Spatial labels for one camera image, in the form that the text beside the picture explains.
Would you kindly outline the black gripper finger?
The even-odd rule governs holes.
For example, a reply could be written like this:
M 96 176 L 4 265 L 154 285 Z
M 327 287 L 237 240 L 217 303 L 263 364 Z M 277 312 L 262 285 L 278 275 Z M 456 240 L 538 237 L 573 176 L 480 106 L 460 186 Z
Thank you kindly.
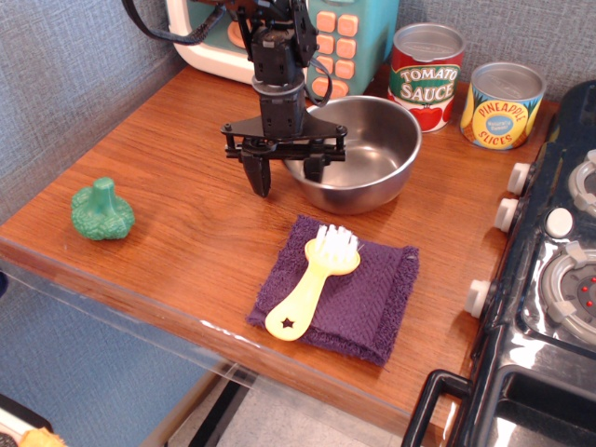
M 241 163 L 252 191 L 257 196 L 267 197 L 271 188 L 269 161 L 261 156 L 242 152 Z
M 310 156 L 304 160 L 304 175 L 310 182 L 320 183 L 322 181 L 324 169 L 325 156 Z

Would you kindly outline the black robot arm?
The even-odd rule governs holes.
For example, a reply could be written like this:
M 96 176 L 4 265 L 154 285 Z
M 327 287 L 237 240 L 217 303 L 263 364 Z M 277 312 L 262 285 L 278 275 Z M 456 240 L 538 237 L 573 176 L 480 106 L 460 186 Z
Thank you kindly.
M 253 192 L 271 187 L 270 161 L 301 160 L 305 177 L 320 182 L 333 161 L 345 160 L 347 129 L 308 113 L 304 70 L 319 67 L 313 56 L 318 31 L 304 1 L 236 1 L 240 33 L 253 64 L 251 80 L 260 114 L 226 123 L 227 157 L 242 164 Z

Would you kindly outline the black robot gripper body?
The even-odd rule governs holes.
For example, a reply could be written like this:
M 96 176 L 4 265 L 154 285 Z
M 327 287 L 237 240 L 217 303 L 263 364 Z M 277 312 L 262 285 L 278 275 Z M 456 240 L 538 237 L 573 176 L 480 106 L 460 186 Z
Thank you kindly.
M 221 127 L 228 158 L 306 160 L 321 156 L 325 164 L 345 160 L 346 127 L 308 113 L 303 83 L 252 86 L 259 97 L 260 114 Z

